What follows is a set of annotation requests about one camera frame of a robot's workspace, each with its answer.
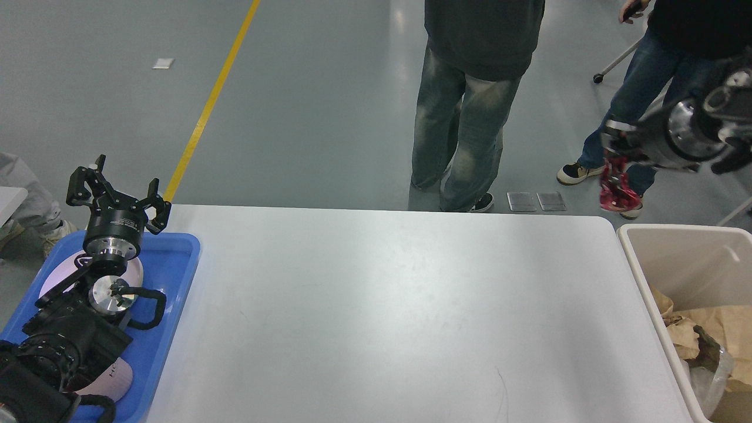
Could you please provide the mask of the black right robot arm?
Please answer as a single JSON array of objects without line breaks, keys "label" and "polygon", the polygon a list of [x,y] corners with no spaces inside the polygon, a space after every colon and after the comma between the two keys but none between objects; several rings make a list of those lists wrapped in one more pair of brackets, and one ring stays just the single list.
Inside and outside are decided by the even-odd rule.
[{"label": "black right robot arm", "polygon": [[647,112],[636,123],[610,119],[602,133],[605,179],[629,166],[697,172],[712,162],[715,173],[750,163],[750,48],[723,60],[698,94]]}]

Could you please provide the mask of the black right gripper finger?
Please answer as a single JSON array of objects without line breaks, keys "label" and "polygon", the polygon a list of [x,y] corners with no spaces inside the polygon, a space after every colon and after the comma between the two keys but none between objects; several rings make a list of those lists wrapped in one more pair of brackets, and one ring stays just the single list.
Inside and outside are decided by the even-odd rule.
[{"label": "black right gripper finger", "polygon": [[627,165],[629,163],[652,163],[652,160],[642,148],[614,147],[610,150],[610,162],[615,165]]},{"label": "black right gripper finger", "polygon": [[602,147],[607,152],[636,152],[641,147],[636,133],[636,126],[607,119],[602,128]]}]

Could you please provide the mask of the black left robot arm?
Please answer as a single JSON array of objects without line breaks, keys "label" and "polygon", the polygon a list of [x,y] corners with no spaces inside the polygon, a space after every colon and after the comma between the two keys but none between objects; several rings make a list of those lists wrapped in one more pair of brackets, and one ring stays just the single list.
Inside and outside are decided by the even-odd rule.
[{"label": "black left robot arm", "polygon": [[105,160],[70,177],[67,204],[90,209],[75,270],[36,300],[25,340],[2,341],[3,422],[67,422],[79,406],[101,408],[99,422],[115,420],[112,398],[78,391],[120,358],[132,342],[126,327],[153,329],[166,311],[163,292],[123,275],[142,251],[143,232],[166,228],[172,204],[159,195],[158,179],[142,200],[117,191],[103,174]]}]

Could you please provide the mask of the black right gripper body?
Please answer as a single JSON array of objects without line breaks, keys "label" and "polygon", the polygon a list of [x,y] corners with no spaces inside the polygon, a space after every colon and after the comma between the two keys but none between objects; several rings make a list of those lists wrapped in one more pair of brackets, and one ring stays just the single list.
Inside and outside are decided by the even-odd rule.
[{"label": "black right gripper body", "polygon": [[666,169],[697,168],[726,152],[717,128],[697,99],[666,105],[637,121],[637,161]]}]

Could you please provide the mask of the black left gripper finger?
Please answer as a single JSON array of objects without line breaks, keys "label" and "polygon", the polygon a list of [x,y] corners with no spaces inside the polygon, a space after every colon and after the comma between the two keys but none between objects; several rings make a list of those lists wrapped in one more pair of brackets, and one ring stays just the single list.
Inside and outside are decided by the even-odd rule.
[{"label": "black left gripper finger", "polygon": [[172,204],[159,193],[159,179],[151,180],[147,196],[143,200],[136,200],[132,205],[140,231],[145,229],[154,235],[167,227],[171,209]]},{"label": "black left gripper finger", "polygon": [[94,167],[79,166],[73,171],[66,193],[68,206],[84,206],[91,212],[118,207],[118,194],[103,174],[105,161],[106,155],[99,155]]}]

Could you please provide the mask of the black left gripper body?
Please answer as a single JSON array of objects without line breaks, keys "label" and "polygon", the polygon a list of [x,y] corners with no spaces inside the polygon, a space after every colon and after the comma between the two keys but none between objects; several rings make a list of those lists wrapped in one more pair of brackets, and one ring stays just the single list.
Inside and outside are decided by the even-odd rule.
[{"label": "black left gripper body", "polygon": [[118,254],[125,260],[139,255],[142,246],[145,212],[141,209],[94,207],[83,239],[83,250],[95,254]]}]

